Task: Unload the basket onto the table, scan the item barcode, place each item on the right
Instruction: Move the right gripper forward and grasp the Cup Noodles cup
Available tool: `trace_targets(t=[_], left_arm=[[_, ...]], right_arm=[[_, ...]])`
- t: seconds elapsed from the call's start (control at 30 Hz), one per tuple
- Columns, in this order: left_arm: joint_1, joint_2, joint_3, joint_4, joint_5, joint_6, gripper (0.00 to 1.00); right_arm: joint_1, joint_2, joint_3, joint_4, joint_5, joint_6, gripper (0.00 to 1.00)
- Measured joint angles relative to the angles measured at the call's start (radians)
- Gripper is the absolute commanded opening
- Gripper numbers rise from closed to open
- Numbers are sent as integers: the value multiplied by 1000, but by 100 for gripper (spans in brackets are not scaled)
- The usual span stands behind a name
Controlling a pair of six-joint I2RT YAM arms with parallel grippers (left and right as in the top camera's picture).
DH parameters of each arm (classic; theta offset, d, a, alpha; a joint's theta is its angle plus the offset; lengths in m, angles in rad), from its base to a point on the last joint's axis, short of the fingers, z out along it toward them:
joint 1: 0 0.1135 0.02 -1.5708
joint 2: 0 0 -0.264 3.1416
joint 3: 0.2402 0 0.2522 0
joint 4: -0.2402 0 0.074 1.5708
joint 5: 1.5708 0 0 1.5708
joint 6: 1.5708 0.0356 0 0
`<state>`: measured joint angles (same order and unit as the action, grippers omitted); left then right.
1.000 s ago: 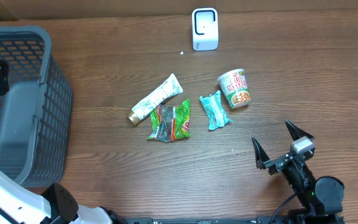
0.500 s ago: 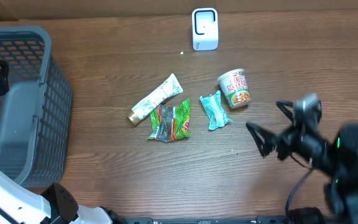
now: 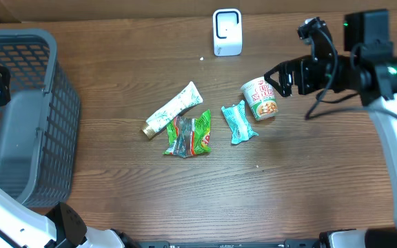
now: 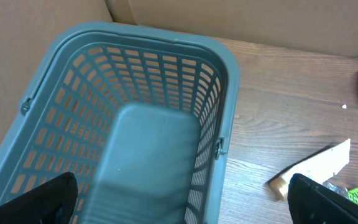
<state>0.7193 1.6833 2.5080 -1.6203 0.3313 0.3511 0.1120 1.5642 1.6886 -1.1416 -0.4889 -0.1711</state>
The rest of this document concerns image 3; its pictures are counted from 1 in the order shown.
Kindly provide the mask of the cup noodles container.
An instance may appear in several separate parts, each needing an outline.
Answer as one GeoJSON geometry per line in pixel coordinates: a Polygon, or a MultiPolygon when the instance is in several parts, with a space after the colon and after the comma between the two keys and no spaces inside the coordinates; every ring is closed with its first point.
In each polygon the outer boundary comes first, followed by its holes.
{"type": "Polygon", "coordinates": [[[241,87],[241,92],[257,121],[271,118],[278,113],[274,88],[263,76],[246,82],[241,87]]]}

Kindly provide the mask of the teal white pouch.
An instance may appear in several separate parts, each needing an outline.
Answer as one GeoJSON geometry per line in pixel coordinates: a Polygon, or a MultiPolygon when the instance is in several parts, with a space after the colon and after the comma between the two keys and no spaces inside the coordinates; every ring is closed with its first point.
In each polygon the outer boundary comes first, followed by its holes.
{"type": "Polygon", "coordinates": [[[243,141],[250,140],[258,133],[252,129],[245,115],[245,101],[241,100],[239,104],[231,107],[222,107],[221,111],[227,124],[232,132],[231,143],[237,145],[243,141]]]}

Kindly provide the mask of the white tube gold cap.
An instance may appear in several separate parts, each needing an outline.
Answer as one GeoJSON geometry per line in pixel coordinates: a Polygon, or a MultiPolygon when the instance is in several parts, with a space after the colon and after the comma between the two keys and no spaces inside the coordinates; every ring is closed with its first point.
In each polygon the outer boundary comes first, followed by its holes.
{"type": "Polygon", "coordinates": [[[151,139],[176,116],[202,102],[202,96],[197,90],[194,82],[190,81],[174,98],[147,118],[141,130],[151,139]]]}

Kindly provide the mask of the green snack packet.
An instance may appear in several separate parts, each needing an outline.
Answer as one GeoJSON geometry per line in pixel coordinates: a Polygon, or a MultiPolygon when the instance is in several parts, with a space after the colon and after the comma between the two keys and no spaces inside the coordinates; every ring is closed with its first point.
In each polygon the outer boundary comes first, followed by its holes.
{"type": "Polygon", "coordinates": [[[176,116],[166,127],[169,147],[164,154],[187,158],[209,153],[211,117],[210,110],[199,118],[176,116]]]}

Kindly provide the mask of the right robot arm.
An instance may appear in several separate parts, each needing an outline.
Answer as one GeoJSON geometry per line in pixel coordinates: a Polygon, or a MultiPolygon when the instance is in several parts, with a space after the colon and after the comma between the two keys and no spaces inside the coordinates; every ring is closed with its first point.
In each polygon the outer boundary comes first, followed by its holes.
{"type": "Polygon", "coordinates": [[[316,94],[318,103],[329,91],[359,96],[358,110],[368,113],[378,133],[389,172],[394,226],[326,231],[315,247],[397,247],[397,56],[389,36],[386,9],[346,14],[345,54],[339,55],[326,23],[314,17],[298,27],[310,46],[307,56],[279,63],[265,80],[283,97],[296,86],[301,95],[316,94]]]}

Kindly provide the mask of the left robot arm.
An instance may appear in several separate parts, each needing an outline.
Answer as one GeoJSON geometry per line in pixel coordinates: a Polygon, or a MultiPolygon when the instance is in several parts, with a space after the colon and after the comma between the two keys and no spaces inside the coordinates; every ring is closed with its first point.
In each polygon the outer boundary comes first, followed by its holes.
{"type": "Polygon", "coordinates": [[[65,203],[57,203],[46,215],[23,205],[45,162],[52,160],[59,167],[74,164],[81,102],[69,94],[38,90],[11,98],[9,87],[10,71],[0,65],[0,107],[6,107],[0,174],[25,165],[29,178],[18,200],[0,189],[0,239],[11,247],[138,247],[123,232],[88,227],[65,203]]]}

